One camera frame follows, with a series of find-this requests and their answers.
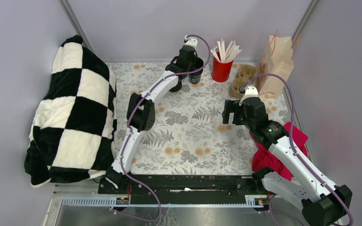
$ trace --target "cable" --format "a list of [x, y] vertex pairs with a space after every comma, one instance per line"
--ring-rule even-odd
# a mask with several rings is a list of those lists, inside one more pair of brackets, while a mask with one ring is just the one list
[[271, 196], [271, 192], [268, 192], [267, 196], [266, 196], [267, 200], [270, 198], [270, 196]]
[[294, 141], [293, 141], [293, 136], [292, 136], [292, 133], [293, 133], [293, 126], [294, 126], [294, 117], [295, 117], [295, 98], [292, 94], [292, 91], [291, 91], [291, 87], [289, 86], [289, 84], [287, 83], [287, 81], [285, 81], [281, 76], [279, 75], [276, 75], [276, 74], [271, 74], [271, 73], [265, 73], [265, 74], [260, 74], [258, 76], [255, 76], [251, 79], [249, 79], [245, 85], [243, 86], [243, 89], [246, 88], [246, 86], [248, 86], [251, 81], [257, 79], [257, 78], [260, 78], [260, 77], [263, 77], [263, 76], [272, 76], [272, 77], [276, 77], [278, 79], [280, 79], [284, 84], [285, 84], [285, 87], [287, 87], [287, 90], [289, 92], [289, 95], [291, 96], [291, 108], [292, 108], [292, 111], [291, 111], [291, 125], [290, 125], [290, 129], [289, 129], [289, 142], [291, 144], [291, 147], [292, 147], [292, 150], [294, 151], [296, 157], [298, 157], [298, 159], [300, 160], [300, 162], [310, 171], [311, 174], [314, 175], [314, 177], [316, 177], [318, 179], [318, 181], [320, 181], [321, 184], [325, 185], [325, 187], [331, 192], [331, 194], [333, 196], [335, 196], [335, 198], [338, 200], [338, 202], [342, 205], [342, 207], [344, 208], [344, 210], [346, 211], [348, 217], [349, 217], [349, 224], [347, 224], [346, 226], [352, 226], [353, 225], [353, 215], [352, 213], [350, 212], [349, 208], [345, 205], [345, 203], [341, 200], [341, 198], [334, 192], [334, 190], [332, 190], [332, 188], [327, 185], [327, 183], [319, 176], [317, 175], [317, 173], [309, 166], [309, 164], [306, 163], [306, 161], [304, 160], [304, 158], [302, 156], [299, 155], [299, 153], [297, 153], [297, 150], [295, 149], [295, 145], [293, 144]]
[[[294, 216], [294, 215], [292, 215], [292, 214], [290, 214], [290, 213], [286, 213], [286, 212], [282, 212], [282, 211], [277, 211], [277, 210], [273, 210], [272, 212], [273, 212], [273, 213], [278, 213], [278, 214], [282, 214], [282, 215], [288, 216], [288, 217], [296, 220], [297, 222], [299, 222], [300, 225], [304, 226], [304, 223], [303, 223], [301, 220], [299, 220], [299, 218], [297, 218], [296, 216]], [[270, 213], [270, 211], [268, 210], [268, 211], [259, 211], [259, 212], [257, 212], [257, 211], [255, 211], [255, 212], [253, 212], [253, 211], [252, 211], [252, 212], [248, 212], [248, 214], [260, 214], [260, 213]]]
[[130, 117], [128, 118], [128, 121], [127, 121], [127, 128], [129, 128], [131, 130], [130, 134], [128, 135], [127, 139], [125, 140], [125, 143], [123, 145], [123, 148], [120, 152], [120, 167], [121, 167], [121, 170], [123, 171], [123, 174], [126, 175], [126, 177], [128, 177], [130, 180], [132, 181], [135, 181], [136, 183], [139, 183], [140, 185], [144, 186], [145, 188], [147, 188], [151, 193], [152, 195], [155, 197], [156, 201], [157, 201], [157, 204], [159, 206], [159, 214], [158, 216], [155, 218], [155, 219], [145, 219], [145, 218], [140, 218], [138, 216], [135, 216], [135, 215], [132, 215], [132, 214], [129, 214], [129, 213], [123, 213], [123, 212], [118, 212], [119, 214], [122, 214], [122, 215], [126, 215], [126, 216], [129, 216], [129, 217], [132, 217], [132, 218], [135, 218], [135, 219], [138, 219], [138, 220], [143, 220], [143, 221], [147, 221], [147, 222], [154, 222], [154, 221], [157, 221], [160, 219], [161, 215], [162, 215], [162, 206], [161, 206], [161, 203], [159, 201], [159, 198], [157, 197], [156, 193], [146, 184], [142, 183], [141, 181], [137, 180], [137, 179], [134, 179], [132, 178], [130, 175], [128, 175], [128, 173], [126, 172], [125, 168], [124, 168], [124, 165], [123, 165], [123, 154], [124, 154], [124, 150], [125, 150], [125, 147], [127, 146], [127, 143], [128, 141], [130, 140], [131, 138], [131, 134], [133, 134], [133, 131], [132, 131], [132, 127], [130, 126], [130, 123], [131, 123], [131, 120], [135, 114], [135, 112], [137, 111], [137, 109], [139, 108], [139, 106], [141, 105], [141, 103], [149, 96], [149, 94], [151, 92], [153, 92], [153, 90], [160, 84], [162, 83], [164, 80], [170, 78], [170, 77], [173, 77], [173, 76], [178, 76], [178, 75], [184, 75], [184, 74], [193, 74], [193, 73], [196, 73], [200, 70], [202, 70], [204, 67], [206, 67], [206, 65], [209, 63], [210, 61], [210, 46], [209, 44], [207, 43], [207, 41], [205, 39], [203, 39], [202, 37], [198, 36], [198, 35], [195, 35], [195, 34], [191, 34], [191, 35], [187, 35], [186, 38], [189, 38], [189, 37], [197, 37], [199, 39], [201, 39], [207, 46], [207, 49], [209, 50], [209, 56], [207, 57], [207, 61], [206, 63], [199, 69], [196, 69], [192, 72], [182, 72], [182, 73], [174, 73], [174, 74], [170, 74], [170, 75], [167, 75], [165, 76], [164, 79], [161, 79], [159, 81], [157, 81], [157, 83], [155, 83], [153, 85], [153, 87], [149, 90], [149, 92], [143, 96], [141, 98], [141, 100], [137, 103], [137, 105], [135, 106], [134, 110], [131, 112], [130, 114]]
[[293, 216], [292, 214], [286, 213], [286, 212], [283, 212], [283, 211], [272, 210], [272, 200], [274, 199], [275, 196], [276, 196], [276, 194], [273, 195], [273, 196], [271, 197], [271, 199], [270, 199], [269, 211], [268, 211], [268, 212], [270, 213], [270, 215], [271, 215], [272, 220], [274, 220], [274, 223], [275, 223], [276, 225], [280, 226], [280, 225], [278, 224], [278, 222], [275, 220], [274, 215], [273, 215], [273, 213], [280, 213], [280, 214], [283, 214], [283, 215], [285, 215], [285, 216], [288, 216], [288, 217], [290, 217], [290, 218], [293, 218], [293, 219], [297, 220], [297, 221], [300, 223], [300, 225], [304, 226], [303, 222], [302, 222], [301, 220], [299, 220], [296, 216]]
[[132, 192], [132, 186], [131, 185], [128, 185], [128, 186], [127, 186], [127, 199], [130, 201], [130, 194]]

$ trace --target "black mug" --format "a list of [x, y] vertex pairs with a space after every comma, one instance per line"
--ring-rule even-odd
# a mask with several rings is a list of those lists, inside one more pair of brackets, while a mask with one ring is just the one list
[[[203, 60], [201, 58], [199, 58], [199, 57], [196, 58], [196, 61], [193, 64], [193, 70], [199, 69], [202, 66], [203, 66]], [[202, 75], [202, 72], [203, 72], [203, 69], [198, 71], [198, 72], [195, 72], [193, 74], [188, 74], [189, 81], [192, 84], [196, 84], [196, 83], [200, 82], [200, 76]]]

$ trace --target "bag handle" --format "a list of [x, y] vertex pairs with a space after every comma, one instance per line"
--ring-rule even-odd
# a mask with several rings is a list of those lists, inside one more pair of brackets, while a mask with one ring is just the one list
[[271, 45], [272, 41], [274, 40], [274, 48], [272, 48], [271, 56], [272, 56], [272, 54], [274, 53], [274, 50], [275, 50], [275, 37], [277, 36], [277, 33], [278, 33], [278, 29], [275, 31], [275, 34], [274, 34], [274, 36], [272, 37], [272, 39], [270, 41], [270, 45]]
[[299, 40], [300, 40], [300, 34], [297, 36], [297, 38], [296, 38], [296, 39], [294, 40], [294, 42], [292, 43], [291, 48], [293, 47], [293, 45], [295, 44], [295, 42], [296, 42], [296, 48], [295, 48], [294, 53], [292, 54], [291, 60], [292, 60], [293, 57], [295, 56], [295, 53], [296, 53], [296, 51], [297, 51], [297, 47], [299, 46]]

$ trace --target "metal floor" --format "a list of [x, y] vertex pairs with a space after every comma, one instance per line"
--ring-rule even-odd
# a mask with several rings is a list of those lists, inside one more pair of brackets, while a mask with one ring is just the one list
[[[306, 223], [302, 214], [282, 198], [274, 200], [274, 209], [297, 216]], [[126, 213], [143, 218], [155, 218], [157, 208], [129, 207]], [[258, 214], [252, 208], [162, 208], [162, 217], [157, 222], [143, 222], [128, 216], [114, 215], [108, 207], [83, 207], [62, 205], [57, 226], [275, 226], [270, 214]], [[293, 219], [275, 214], [280, 225], [299, 226]]]

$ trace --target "red cup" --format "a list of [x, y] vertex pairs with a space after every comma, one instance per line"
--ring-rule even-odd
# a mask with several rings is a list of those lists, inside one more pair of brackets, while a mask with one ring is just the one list
[[230, 77], [230, 72], [232, 68], [232, 62], [221, 63], [213, 57], [213, 68], [212, 68], [212, 79], [216, 82], [225, 82]]

